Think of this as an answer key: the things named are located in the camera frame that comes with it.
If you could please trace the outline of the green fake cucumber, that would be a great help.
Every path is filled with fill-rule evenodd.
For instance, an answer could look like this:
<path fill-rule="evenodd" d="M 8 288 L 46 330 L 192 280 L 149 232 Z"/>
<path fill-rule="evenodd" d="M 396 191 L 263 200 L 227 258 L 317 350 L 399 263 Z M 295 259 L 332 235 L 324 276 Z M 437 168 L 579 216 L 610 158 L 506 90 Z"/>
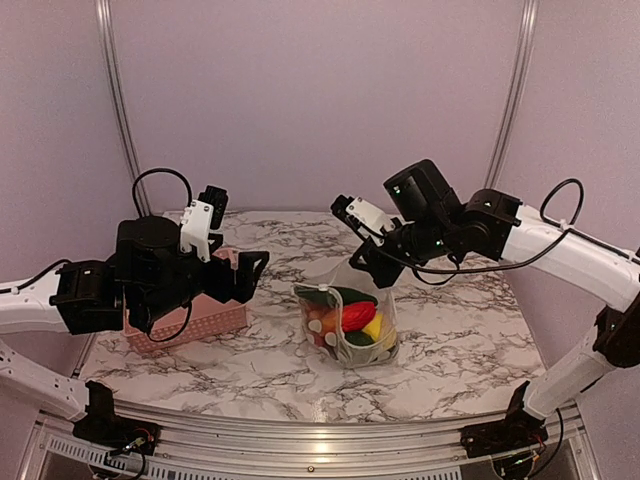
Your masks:
<path fill-rule="evenodd" d="M 336 291 L 339 293 L 344 306 L 363 302 L 372 303 L 374 306 L 378 305 L 378 299 L 368 293 L 349 287 L 336 287 Z"/>

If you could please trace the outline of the red orange fake mango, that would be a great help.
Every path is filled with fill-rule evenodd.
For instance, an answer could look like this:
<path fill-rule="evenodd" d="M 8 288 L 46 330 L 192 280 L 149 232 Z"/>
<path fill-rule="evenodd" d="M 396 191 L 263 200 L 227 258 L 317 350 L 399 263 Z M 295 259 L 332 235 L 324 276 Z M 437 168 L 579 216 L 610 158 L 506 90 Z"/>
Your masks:
<path fill-rule="evenodd" d="M 376 306 L 369 302 L 344 306 L 341 315 L 342 331 L 344 333 L 361 331 L 375 317 L 376 313 Z"/>

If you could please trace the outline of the clear zip top bag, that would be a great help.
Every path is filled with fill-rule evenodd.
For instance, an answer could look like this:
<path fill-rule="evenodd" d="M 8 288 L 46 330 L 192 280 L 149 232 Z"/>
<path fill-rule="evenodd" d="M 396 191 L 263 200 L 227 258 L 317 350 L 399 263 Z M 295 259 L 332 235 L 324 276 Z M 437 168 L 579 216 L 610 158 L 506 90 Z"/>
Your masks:
<path fill-rule="evenodd" d="M 394 360 L 399 351 L 395 299 L 371 277 L 344 260 L 292 286 L 302 329 L 316 349 L 344 368 Z"/>

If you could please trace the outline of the red fake cherry tomato bunch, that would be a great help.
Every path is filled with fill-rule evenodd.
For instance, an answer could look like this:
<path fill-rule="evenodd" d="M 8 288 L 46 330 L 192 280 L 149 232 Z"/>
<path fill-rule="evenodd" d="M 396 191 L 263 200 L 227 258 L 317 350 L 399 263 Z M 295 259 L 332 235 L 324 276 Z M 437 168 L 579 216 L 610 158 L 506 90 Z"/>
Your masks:
<path fill-rule="evenodd" d="M 315 347 L 335 353 L 342 301 L 331 292 L 305 290 L 299 296 L 302 327 L 307 340 Z"/>

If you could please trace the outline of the dark green fake avocado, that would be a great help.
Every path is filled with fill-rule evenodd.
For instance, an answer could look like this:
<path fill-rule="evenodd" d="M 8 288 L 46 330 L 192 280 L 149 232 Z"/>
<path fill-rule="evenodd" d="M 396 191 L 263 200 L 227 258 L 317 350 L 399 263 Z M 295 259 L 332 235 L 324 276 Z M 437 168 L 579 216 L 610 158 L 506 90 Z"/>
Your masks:
<path fill-rule="evenodd" d="M 346 341 L 355 346 L 369 346 L 375 343 L 375 340 L 363 331 L 351 331 L 344 334 Z"/>

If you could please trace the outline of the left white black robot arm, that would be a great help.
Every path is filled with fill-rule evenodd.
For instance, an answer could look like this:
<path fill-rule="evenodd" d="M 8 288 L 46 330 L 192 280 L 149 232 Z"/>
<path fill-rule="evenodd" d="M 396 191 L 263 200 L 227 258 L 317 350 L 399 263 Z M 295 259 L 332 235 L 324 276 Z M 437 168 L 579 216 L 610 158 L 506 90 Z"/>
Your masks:
<path fill-rule="evenodd" d="M 269 254 L 216 256 L 223 237 L 214 225 L 178 225 L 157 216 L 121 222 L 108 260 L 62 259 L 21 284 L 2 285 L 2 333 L 84 335 L 131 325 L 151 335 L 159 319 L 191 310 L 201 294 L 220 303 L 248 302 Z"/>

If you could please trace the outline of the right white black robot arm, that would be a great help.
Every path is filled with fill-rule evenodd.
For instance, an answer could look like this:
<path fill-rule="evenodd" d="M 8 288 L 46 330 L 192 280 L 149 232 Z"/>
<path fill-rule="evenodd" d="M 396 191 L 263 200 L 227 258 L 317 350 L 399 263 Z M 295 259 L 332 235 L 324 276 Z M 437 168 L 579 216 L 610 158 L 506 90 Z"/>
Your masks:
<path fill-rule="evenodd" d="M 387 179 L 384 188 L 400 215 L 389 217 L 360 197 L 338 197 L 332 212 L 362 240 L 353 268 L 380 288 L 403 269 L 430 273 L 428 262 L 447 256 L 454 275 L 477 274 L 461 263 L 469 253 L 494 261 L 494 270 L 533 267 L 604 303 L 583 339 L 542 376 L 512 396 L 495 438 L 515 448 L 565 401 L 616 369 L 639 364 L 639 258 L 553 220 L 543 211 L 494 189 L 461 202 L 435 163 L 419 161 Z"/>

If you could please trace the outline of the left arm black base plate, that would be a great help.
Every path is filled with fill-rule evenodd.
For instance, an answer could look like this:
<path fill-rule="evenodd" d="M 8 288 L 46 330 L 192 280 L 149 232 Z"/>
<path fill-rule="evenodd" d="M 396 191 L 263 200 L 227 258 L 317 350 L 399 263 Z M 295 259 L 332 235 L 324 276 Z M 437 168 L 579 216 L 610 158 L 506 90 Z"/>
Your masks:
<path fill-rule="evenodd" d="M 113 392 L 105 385 L 88 381 L 88 404 L 84 416 L 73 422 L 73 436 L 81 440 L 124 452 L 125 447 L 139 438 L 144 455 L 155 451 L 160 427 L 158 424 L 117 415 Z"/>

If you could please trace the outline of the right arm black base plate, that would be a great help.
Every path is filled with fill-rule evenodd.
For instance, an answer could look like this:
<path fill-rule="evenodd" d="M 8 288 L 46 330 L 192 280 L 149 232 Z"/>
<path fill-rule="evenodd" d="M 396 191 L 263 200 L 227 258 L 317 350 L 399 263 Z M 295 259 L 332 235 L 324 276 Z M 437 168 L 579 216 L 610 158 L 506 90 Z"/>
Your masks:
<path fill-rule="evenodd" d="M 524 395 L 529 384 L 525 381 L 514 391 L 502 419 L 461 429 L 460 444 L 469 458 L 508 452 L 548 439 L 545 421 L 524 409 Z"/>

